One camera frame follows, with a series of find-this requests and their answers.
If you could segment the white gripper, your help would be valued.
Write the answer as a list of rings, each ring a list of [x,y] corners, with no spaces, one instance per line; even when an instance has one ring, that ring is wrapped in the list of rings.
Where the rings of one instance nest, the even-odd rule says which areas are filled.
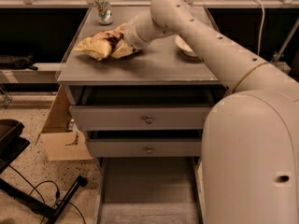
[[[170,32],[159,26],[149,12],[137,15],[126,24],[123,39],[110,53],[111,59],[120,59],[134,53],[134,49],[146,48],[153,40],[170,36]]]

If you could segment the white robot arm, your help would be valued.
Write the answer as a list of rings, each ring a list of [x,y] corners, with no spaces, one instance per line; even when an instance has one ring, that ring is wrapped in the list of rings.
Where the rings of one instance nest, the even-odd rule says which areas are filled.
[[[206,224],[299,224],[299,83],[197,20],[182,0],[151,0],[124,39],[143,49],[171,34],[229,92],[202,136]]]

